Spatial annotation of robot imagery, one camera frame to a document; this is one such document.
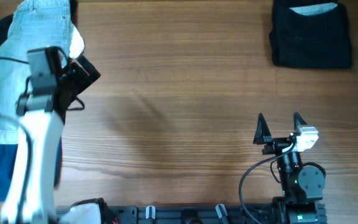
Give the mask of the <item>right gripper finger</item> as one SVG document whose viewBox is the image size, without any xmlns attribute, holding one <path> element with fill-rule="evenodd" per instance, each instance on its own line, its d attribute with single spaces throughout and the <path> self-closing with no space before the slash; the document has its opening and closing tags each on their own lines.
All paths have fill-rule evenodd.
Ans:
<svg viewBox="0 0 358 224">
<path fill-rule="evenodd" d="M 295 112 L 293 114 L 293 126 L 294 131 L 299 132 L 300 128 L 302 128 L 304 125 L 307 125 L 307 123 L 304 121 L 304 119 L 301 117 L 299 112 Z"/>
<path fill-rule="evenodd" d="M 272 135 L 263 114 L 260 113 L 258 115 L 257 129 L 255 131 L 253 144 L 261 145 L 270 142 L 272 142 Z"/>
</svg>

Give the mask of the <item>black shorts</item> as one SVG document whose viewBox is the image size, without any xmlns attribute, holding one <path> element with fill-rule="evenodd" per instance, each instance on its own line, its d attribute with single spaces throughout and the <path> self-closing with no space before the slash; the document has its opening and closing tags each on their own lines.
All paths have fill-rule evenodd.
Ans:
<svg viewBox="0 0 358 224">
<path fill-rule="evenodd" d="M 274 0 L 272 62 L 291 68 L 351 68 L 346 6 L 338 1 Z"/>
</svg>

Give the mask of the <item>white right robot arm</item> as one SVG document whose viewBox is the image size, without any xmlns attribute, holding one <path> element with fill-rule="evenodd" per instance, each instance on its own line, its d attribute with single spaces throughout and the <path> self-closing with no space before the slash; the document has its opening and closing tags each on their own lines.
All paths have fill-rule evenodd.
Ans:
<svg viewBox="0 0 358 224">
<path fill-rule="evenodd" d="M 259 114 L 254 144 L 263 144 L 263 155 L 276 158 L 283 195 L 272 199 L 272 223 L 323 224 L 328 222 L 323 199 L 326 171 L 314 162 L 303 162 L 301 153 L 318 140 L 318 130 L 299 113 L 293 114 L 294 132 L 286 138 L 273 138 L 263 114 Z"/>
</svg>

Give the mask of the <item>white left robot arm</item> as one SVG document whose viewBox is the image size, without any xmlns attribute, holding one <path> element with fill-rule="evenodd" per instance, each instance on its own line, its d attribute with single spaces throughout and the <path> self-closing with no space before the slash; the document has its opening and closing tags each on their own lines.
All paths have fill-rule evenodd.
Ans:
<svg viewBox="0 0 358 224">
<path fill-rule="evenodd" d="M 27 56 L 30 77 L 17 101 L 21 130 L 1 223 L 58 223 L 54 187 L 66 113 L 101 74 L 85 56 L 65 67 L 55 54 Z"/>
</svg>

